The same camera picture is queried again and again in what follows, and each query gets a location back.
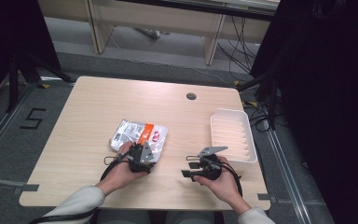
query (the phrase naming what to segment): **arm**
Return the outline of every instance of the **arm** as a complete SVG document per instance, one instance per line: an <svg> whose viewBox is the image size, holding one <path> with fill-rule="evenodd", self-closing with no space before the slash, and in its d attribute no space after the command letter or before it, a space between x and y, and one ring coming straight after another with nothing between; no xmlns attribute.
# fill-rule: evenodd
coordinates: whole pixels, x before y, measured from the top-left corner
<svg viewBox="0 0 358 224"><path fill-rule="evenodd" d="M220 162L228 163L224 157L218 157ZM228 203L239 216L240 224L270 224L274 223L263 210L252 208L238 193L237 185L232 174L222 170L222 174L216 180L210 180L203 176L196 175L194 179L201 185L208 187L213 194L223 202Z"/></svg>
<svg viewBox="0 0 358 224"><path fill-rule="evenodd" d="M118 153L123 154L127 152L131 145L132 142L125 143ZM86 186L78 190L54 210L45 214L44 217L75 215L91 211L92 209L101 206L105 197L110 193L118 189L124 189L132 181L145 175L145 172L133 173L127 162L119 163L109 172L104 180L95 186ZM80 224L85 223L88 219L90 219L90 216L74 221L65 221L64 223Z"/></svg>

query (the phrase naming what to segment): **hand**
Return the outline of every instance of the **hand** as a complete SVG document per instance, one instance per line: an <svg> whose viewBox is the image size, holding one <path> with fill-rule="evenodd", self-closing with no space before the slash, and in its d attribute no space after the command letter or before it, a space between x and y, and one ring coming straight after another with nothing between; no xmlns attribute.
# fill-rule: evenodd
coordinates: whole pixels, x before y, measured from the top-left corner
<svg viewBox="0 0 358 224"><path fill-rule="evenodd" d="M130 147L133 145L133 142L124 143L118 153L124 154ZM117 189L124 189L132 181L138 179L142 176L147 175L146 172L133 173L130 170L130 165L127 162L121 162L116 165L110 172L107 174L106 178L100 183L96 184L95 187L101 189L105 196L109 195Z"/></svg>
<svg viewBox="0 0 358 224"><path fill-rule="evenodd" d="M217 158L220 162L228 163L225 157L218 156ZM227 169L222 168L222 174L215 180L200 175L195 175L193 178L201 185L208 187L218 199L228 203L238 215L251 209L251 206L238 193L234 176Z"/></svg>

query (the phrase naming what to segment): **gray floor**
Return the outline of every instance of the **gray floor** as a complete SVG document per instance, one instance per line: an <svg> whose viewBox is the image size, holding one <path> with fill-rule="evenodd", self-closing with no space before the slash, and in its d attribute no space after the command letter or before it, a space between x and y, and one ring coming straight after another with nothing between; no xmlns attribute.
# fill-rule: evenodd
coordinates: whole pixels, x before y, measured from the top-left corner
<svg viewBox="0 0 358 224"><path fill-rule="evenodd" d="M169 34L162 35L156 41L131 28L117 27L107 49L103 54L96 55L93 52L87 23L47 19L47 24L62 70L72 77L119 77L228 88L234 85L234 80L242 80L243 83L251 79L234 63L230 66L229 60L219 49L216 51L213 64L205 65L202 40L199 36ZM232 50L226 40L219 40L219 43L224 49ZM249 44L249 48L256 53L258 46ZM42 76L51 76L43 69L39 72ZM16 117L7 127L4 137L0 139L0 180L8 181L0 184L0 223L26 223L51 209L20 206L20 195L15 187L16 184L28 180L72 89L60 81L50 84L47 89L32 89ZM0 119L5 115L7 89L6 85L0 89ZM241 99L252 101L254 93L255 89L244 91L241 93ZM48 113L35 113L42 119L37 129L22 129L21 126L33 125L26 120L32 108L44 108ZM245 108L245 111L249 116L257 116L251 107ZM311 223L334 223L311 174L300 164L301 153L284 118L277 121L277 135L309 211ZM276 223L301 223L267 134L259 132L254 127L253 135L259 148L268 193L272 199L269 216ZM236 216L232 212L225 211L224 216L226 223L236 223Z"/></svg>

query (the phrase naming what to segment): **sleeve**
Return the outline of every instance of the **sleeve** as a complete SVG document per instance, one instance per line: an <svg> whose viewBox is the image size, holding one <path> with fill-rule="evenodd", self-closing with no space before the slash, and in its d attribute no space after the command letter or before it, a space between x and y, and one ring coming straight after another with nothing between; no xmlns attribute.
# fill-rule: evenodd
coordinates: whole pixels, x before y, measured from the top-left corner
<svg viewBox="0 0 358 224"><path fill-rule="evenodd" d="M266 213L258 208L254 207L251 210L243 213L238 217L239 224L274 224Z"/></svg>
<svg viewBox="0 0 358 224"><path fill-rule="evenodd" d="M45 214L44 217L51 216L65 216L65 215L75 215L88 212L96 207L99 207L104 202L104 194L103 192L94 186L86 186L74 194L72 194L68 199L66 199L63 203L58 205L54 210ZM64 223L64 224L80 224L85 223L89 220L90 217L86 217L79 220L74 221L62 221L62 222L54 222L56 223Z"/></svg>

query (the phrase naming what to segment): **white plastic tray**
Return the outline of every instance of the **white plastic tray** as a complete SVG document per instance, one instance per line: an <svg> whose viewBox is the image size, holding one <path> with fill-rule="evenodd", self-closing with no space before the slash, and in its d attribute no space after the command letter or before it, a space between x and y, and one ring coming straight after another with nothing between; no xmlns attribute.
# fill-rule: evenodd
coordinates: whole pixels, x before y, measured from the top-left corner
<svg viewBox="0 0 358 224"><path fill-rule="evenodd" d="M226 157L238 174L257 161L251 127L245 112L217 109L211 116L211 134L212 146L228 147L216 154Z"/></svg>

